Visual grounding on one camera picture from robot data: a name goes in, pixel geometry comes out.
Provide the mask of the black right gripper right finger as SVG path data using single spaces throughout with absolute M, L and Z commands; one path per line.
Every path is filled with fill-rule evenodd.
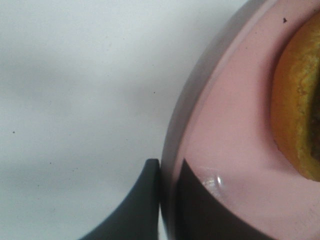
M 177 240 L 271 240 L 223 206 L 184 160 L 176 185 Z

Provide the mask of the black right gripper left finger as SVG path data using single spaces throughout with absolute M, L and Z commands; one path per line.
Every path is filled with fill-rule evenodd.
M 119 206 L 83 240 L 159 238 L 160 163 L 146 160 L 136 183 Z

